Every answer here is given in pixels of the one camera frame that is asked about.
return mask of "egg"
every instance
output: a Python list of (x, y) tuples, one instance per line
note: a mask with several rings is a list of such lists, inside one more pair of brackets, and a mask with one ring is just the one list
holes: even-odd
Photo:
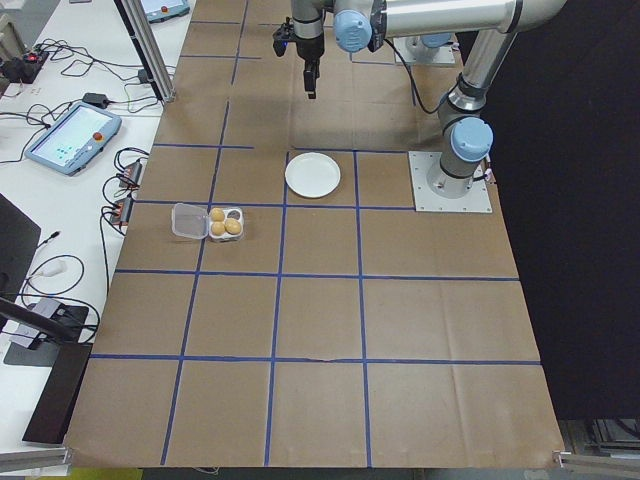
[(224, 235), (225, 232), (224, 222), (213, 222), (211, 225), (211, 233), (213, 233), (216, 237), (220, 235)]
[(242, 232), (242, 224), (233, 218), (227, 218), (224, 222), (224, 227), (231, 235), (238, 235)]
[(209, 212), (209, 216), (214, 222), (224, 222), (224, 210), (221, 208), (214, 208)]

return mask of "egg carton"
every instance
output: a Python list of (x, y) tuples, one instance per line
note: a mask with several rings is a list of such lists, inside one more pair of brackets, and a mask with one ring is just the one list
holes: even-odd
[(238, 207), (220, 208), (224, 213), (224, 222), (236, 220), (240, 223), (240, 233), (231, 234), (227, 231), (215, 235), (213, 228), (213, 214), (205, 208), (186, 203), (176, 203), (171, 210), (171, 229), (173, 233), (186, 238), (202, 240), (209, 237), (214, 242), (231, 242), (240, 240), (244, 236), (244, 214)]

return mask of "metal mounting plate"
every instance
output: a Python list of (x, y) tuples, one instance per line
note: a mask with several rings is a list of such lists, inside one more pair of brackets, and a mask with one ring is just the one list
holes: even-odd
[[(440, 152), (409, 152), (413, 200), (417, 212), (438, 213), (492, 213), (491, 201), (484, 180), (474, 182), (469, 192), (462, 198), (449, 199), (435, 193), (427, 185), (427, 172), (435, 162), (440, 161)], [(475, 176), (482, 175), (478, 166)]]
[[(405, 62), (409, 65), (431, 65), (432, 67), (453, 67), (456, 64), (456, 59), (453, 56), (453, 50), (450, 46), (445, 45), (437, 49), (409, 49), (407, 48), (407, 42), (410, 42), (413, 37), (400, 37), (394, 38), (393, 44), (400, 52), (400, 55), (404, 58)], [(396, 63), (402, 64), (398, 55), (395, 55)]]

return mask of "floor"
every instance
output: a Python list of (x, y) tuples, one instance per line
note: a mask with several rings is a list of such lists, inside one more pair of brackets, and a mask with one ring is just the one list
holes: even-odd
[[(31, 45), (37, 38), (48, 16), (53, 11), (59, 0), (28, 0), (21, 11), (9, 12), (15, 18), (18, 28), (23, 35), (24, 41)], [(552, 471), (527, 471), (527, 470), (475, 470), (475, 469), (443, 469), (418, 471), (411, 469), (260, 469), (251, 471), (249, 469), (228, 469), (224, 468), (218, 472), (219, 478), (240, 479), (261, 478), (265, 480), (280, 480), (288, 478), (308, 479), (308, 480), (360, 480), (360, 479), (385, 479), (385, 480), (421, 480), (428, 479), (498, 479), (498, 480), (562, 480), (565, 478), (605, 478), (598, 476), (570, 475), (567, 472)], [(147, 469), (144, 473), (147, 480), (162, 480), (173, 478), (207, 478), (205, 474), (192, 469)]]

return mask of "white table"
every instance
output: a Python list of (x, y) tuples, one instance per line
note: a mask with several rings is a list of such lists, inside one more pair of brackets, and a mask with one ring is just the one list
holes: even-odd
[[(153, 31), (167, 65), (177, 65), (191, 15), (154, 25)], [(69, 4), (61, 1), (47, 23), (38, 41), (46, 38), (64, 39), (71, 45), (87, 47), (90, 53), (102, 60), (123, 64), (139, 64), (140, 60), (122, 24), (112, 0), (93, 0), (87, 4)], [(112, 100), (125, 100), (123, 82), (94, 66), (81, 78), (62, 77), (60, 71), (70, 63), (47, 62), (33, 85), (25, 86), (16, 98), (2, 98), (0, 111), (25, 112), (34, 103), (54, 107), (64, 101), (82, 97), (85, 92), (105, 93)], [(135, 69), (118, 69), (119, 73)], [(8, 95), (18, 91), (12, 85)], [(133, 98), (152, 95), (146, 87), (132, 87)], [(0, 192), (25, 212), (42, 229), (41, 240), (54, 231), (61, 235), (38, 250), (34, 266), (59, 254), (80, 257), (86, 266), (82, 282), (67, 296), (79, 298), (102, 312), (106, 300), (105, 272), (99, 231), (100, 206), (105, 204), (101, 187), (114, 175), (113, 156), (116, 151), (134, 146), (149, 151), (160, 122), (162, 107), (148, 108), (137, 114), (128, 113), (126, 106), (110, 108), (123, 117), (122, 127), (109, 142), (104, 152), (88, 167), (74, 177), (67, 177), (28, 159), (20, 163), (0, 165)], [(27, 139), (37, 127), (28, 126), (23, 120), (3, 117), (0, 120), (0, 160), (17, 157)], [(123, 161), (135, 160), (137, 156)], [(117, 181), (110, 183), (107, 194), (113, 198), (118, 189)], [(105, 225), (105, 240), (109, 256), (110, 275), (113, 275), (122, 246), (122, 237)], [(65, 288), (77, 278), (75, 264), (68, 263), (69, 270), (52, 278), (39, 279), (45, 290)], [(90, 313), (89, 322), (95, 321)], [(16, 324), (9, 322), (5, 330), (12, 331)], [(8, 335), (0, 335), (0, 360), (8, 348)], [(0, 364), (0, 452), (33, 450), (22, 442), (22, 435), (29, 423), (50, 369), (42, 367), (16, 367)], [(11, 475), (65, 475), (66, 467), (12, 472)]]

